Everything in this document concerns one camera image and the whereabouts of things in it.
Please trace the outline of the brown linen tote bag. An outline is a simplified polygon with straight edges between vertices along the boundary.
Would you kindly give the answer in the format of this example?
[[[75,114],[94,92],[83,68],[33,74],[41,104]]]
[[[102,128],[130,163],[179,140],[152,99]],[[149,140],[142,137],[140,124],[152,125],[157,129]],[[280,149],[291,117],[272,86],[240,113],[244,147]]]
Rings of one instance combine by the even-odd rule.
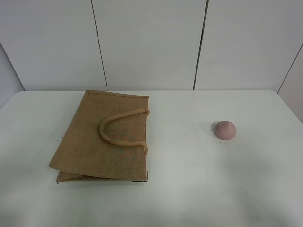
[[[149,98],[88,90],[49,166],[57,183],[145,182]]]

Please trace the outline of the pink peach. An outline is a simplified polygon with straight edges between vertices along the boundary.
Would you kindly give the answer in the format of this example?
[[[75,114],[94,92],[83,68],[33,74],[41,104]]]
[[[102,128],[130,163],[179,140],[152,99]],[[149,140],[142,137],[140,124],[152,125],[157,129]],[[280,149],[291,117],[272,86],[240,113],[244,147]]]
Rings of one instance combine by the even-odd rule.
[[[214,134],[222,140],[230,140],[236,136],[236,127],[230,121],[220,121],[215,125]]]

